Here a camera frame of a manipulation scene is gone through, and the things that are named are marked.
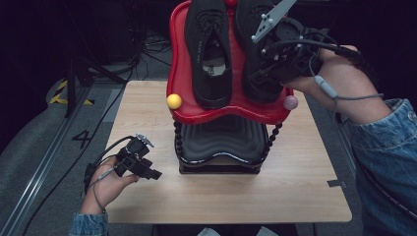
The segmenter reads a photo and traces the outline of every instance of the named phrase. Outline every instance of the shoe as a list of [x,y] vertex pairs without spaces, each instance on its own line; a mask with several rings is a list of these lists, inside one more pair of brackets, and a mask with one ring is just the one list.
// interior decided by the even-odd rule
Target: shoe
[[245,96],[257,103],[273,103],[282,92],[279,75],[273,72],[276,62],[264,59],[262,49],[273,35],[269,32],[259,42],[252,41],[261,23],[261,14],[273,8],[270,0],[240,0],[236,6],[233,29],[236,39],[245,53],[242,86]]
[[232,69],[224,0],[192,0],[184,34],[194,98],[203,108],[226,106],[232,95]]

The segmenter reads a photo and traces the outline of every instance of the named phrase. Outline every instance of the black shoe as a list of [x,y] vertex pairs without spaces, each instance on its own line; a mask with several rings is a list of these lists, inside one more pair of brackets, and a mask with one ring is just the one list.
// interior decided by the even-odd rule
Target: black shoe
[[240,0],[233,22],[236,39],[246,55],[242,72],[243,92],[257,103],[273,103],[282,92],[279,77],[273,73],[276,62],[262,56],[264,43],[271,40],[273,35],[268,33],[258,43],[251,38],[261,23],[261,14],[266,14],[272,8],[270,0]]
[[194,98],[204,108],[226,106],[232,95],[232,70],[224,0],[192,0],[184,33]]

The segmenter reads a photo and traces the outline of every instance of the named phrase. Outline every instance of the denim sleeve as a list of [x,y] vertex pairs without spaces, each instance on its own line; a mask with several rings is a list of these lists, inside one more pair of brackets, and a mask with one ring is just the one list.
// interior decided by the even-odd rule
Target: denim sleeve
[[[349,123],[356,156],[387,193],[417,213],[417,116],[407,99],[386,101],[392,113],[365,125]],[[393,204],[357,168],[364,235],[417,235],[417,220]]]
[[70,236],[107,236],[108,215],[103,214],[74,214]]

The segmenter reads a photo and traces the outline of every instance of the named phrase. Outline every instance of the light wooden tabletop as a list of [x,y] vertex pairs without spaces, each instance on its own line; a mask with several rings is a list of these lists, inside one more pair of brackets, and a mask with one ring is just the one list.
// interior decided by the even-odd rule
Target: light wooden tabletop
[[[112,223],[347,222],[351,212],[304,94],[280,129],[258,175],[181,175],[166,82],[129,82],[107,146],[141,133],[162,172],[127,187],[106,209]],[[116,147],[113,152],[124,146]]]

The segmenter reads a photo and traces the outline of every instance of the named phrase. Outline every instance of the person's right hand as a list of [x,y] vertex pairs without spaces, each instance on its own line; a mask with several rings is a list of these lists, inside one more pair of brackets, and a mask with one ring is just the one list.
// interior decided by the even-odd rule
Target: person's right hand
[[[357,50],[354,46],[344,46]],[[320,59],[323,61],[319,75],[337,91],[340,96],[358,97],[377,94],[369,78],[349,60],[322,49]],[[299,77],[283,84],[311,95],[326,109],[333,110],[335,101],[330,98],[314,81],[313,77]],[[338,100],[337,112],[346,115],[357,124],[371,123],[388,116],[391,111],[380,97],[361,100]]]

